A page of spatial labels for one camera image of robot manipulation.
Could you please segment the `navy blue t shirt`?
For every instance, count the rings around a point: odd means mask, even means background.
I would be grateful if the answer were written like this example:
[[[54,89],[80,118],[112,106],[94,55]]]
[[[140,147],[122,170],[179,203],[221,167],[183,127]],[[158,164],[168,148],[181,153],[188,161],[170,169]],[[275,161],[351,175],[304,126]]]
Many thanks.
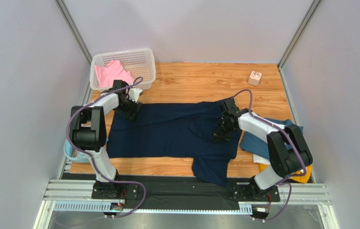
[[[232,132],[229,141],[213,141],[222,114],[220,104],[221,101],[144,104],[135,121],[116,114],[107,154],[110,158],[193,158],[195,177],[225,186],[228,163],[236,158],[242,132]]]

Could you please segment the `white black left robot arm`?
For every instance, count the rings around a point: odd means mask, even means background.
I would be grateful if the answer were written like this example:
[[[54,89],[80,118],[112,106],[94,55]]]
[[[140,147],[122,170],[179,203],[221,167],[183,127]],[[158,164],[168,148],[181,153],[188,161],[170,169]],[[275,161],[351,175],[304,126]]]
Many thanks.
[[[118,199],[120,202],[126,200],[126,188],[130,182],[120,179],[107,154],[105,115],[114,111],[134,121],[142,106],[139,98],[143,91],[137,88],[142,79],[137,78],[132,85],[117,80],[94,101],[71,109],[71,117],[66,128],[67,142],[73,150],[88,158],[95,171],[93,199]]]

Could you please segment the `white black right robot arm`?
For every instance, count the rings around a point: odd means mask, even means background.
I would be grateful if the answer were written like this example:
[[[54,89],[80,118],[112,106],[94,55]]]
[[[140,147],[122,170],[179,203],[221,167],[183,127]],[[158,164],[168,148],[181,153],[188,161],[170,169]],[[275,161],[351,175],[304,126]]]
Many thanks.
[[[279,125],[268,121],[251,109],[239,109],[234,99],[220,103],[221,116],[213,134],[213,141],[229,141],[236,130],[245,131],[267,144],[270,165],[253,176],[246,186],[251,199],[267,198],[272,189],[292,176],[308,174],[313,157],[304,136],[295,124]]]

